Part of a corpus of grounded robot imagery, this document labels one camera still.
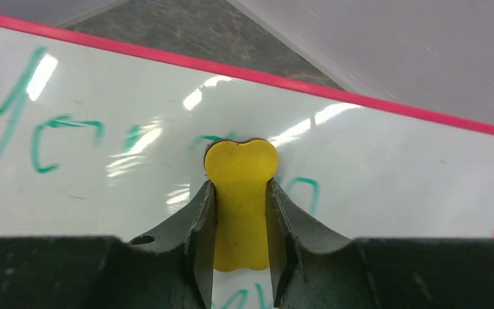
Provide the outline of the yellow bone-shaped eraser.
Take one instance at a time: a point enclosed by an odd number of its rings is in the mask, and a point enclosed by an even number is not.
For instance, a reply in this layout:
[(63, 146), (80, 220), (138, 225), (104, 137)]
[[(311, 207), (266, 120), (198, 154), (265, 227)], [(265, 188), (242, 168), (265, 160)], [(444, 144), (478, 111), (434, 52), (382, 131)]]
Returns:
[(204, 168), (216, 193), (216, 271), (268, 268), (266, 187), (278, 164), (277, 149), (260, 138), (222, 139), (206, 150)]

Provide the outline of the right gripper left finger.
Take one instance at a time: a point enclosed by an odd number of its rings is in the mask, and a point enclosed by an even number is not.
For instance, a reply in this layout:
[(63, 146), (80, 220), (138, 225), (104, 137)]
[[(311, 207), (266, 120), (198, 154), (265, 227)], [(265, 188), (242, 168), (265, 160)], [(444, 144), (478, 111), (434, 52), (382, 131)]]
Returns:
[(132, 272), (137, 308), (210, 308), (216, 193), (203, 183), (179, 211), (128, 243), (145, 252)]

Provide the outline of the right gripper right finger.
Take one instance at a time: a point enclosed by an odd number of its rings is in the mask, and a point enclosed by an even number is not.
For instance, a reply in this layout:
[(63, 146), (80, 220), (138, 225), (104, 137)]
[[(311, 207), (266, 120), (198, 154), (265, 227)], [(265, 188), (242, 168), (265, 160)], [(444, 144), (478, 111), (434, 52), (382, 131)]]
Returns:
[(296, 205), (275, 180), (266, 186), (273, 305), (329, 308), (343, 296), (342, 257), (351, 241)]

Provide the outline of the pink framed whiteboard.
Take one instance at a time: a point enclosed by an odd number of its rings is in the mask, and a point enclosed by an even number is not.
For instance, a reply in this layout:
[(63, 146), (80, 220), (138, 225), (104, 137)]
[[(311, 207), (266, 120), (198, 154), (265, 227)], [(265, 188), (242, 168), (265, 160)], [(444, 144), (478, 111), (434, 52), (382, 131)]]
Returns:
[[(351, 241), (329, 308), (494, 308), (494, 126), (2, 15), (0, 308), (137, 308), (130, 240), (254, 138)], [(276, 308), (270, 264), (213, 275), (210, 308)]]

